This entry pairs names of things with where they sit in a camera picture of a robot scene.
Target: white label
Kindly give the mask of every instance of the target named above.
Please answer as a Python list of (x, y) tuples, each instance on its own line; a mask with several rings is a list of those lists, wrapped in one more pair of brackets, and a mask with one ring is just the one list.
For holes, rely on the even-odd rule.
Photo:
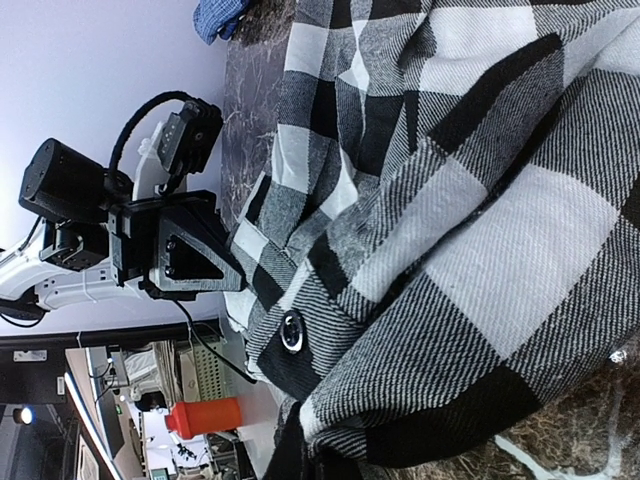
[(47, 351), (46, 350), (20, 350), (13, 352), (13, 361), (17, 363), (23, 362), (46, 362)]
[(58, 395), (62, 397), (65, 391), (64, 377), (58, 377)]

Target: shirt button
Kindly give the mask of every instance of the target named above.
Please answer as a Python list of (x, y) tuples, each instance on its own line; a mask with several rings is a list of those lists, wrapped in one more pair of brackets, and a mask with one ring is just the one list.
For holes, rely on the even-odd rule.
[(291, 354), (302, 350), (304, 345), (304, 321), (302, 315), (295, 310), (289, 310), (282, 317), (280, 338), (284, 348)]

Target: dark marble surface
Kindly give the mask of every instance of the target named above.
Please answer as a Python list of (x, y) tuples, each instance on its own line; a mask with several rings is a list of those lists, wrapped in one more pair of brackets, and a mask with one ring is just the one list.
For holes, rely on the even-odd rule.
[[(294, 0), (265, 0), (230, 42), (224, 105), (223, 216), (233, 226), (275, 132)], [(640, 337), (583, 385), (485, 445), (380, 479), (640, 479)]]

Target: orange bottle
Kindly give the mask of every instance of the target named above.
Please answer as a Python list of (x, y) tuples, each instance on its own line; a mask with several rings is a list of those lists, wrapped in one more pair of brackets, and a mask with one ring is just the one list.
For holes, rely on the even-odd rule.
[(235, 398), (210, 402), (180, 402), (173, 407), (171, 415), (164, 418), (169, 431), (176, 432), (183, 440), (242, 426), (242, 412)]

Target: wall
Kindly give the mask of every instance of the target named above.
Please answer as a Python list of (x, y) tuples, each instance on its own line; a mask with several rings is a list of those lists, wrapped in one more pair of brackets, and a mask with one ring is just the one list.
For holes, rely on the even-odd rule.
[[(197, 0), (0, 3), (0, 246), (24, 238), (34, 217), (17, 197), (24, 168), (39, 145), (55, 137), (107, 163), (124, 123), (146, 100), (185, 90), (221, 106), (226, 45), (209, 47), (192, 26)], [(175, 109), (179, 105), (169, 105)], [(121, 168), (130, 175), (140, 140), (168, 110), (137, 130)], [(220, 143), (193, 188), (219, 189)], [(196, 317), (215, 315), (220, 297), (191, 305)], [(175, 322), (174, 306), (127, 300), (54, 312), (31, 333), (118, 328)], [(25, 334), (0, 325), (0, 335)]]

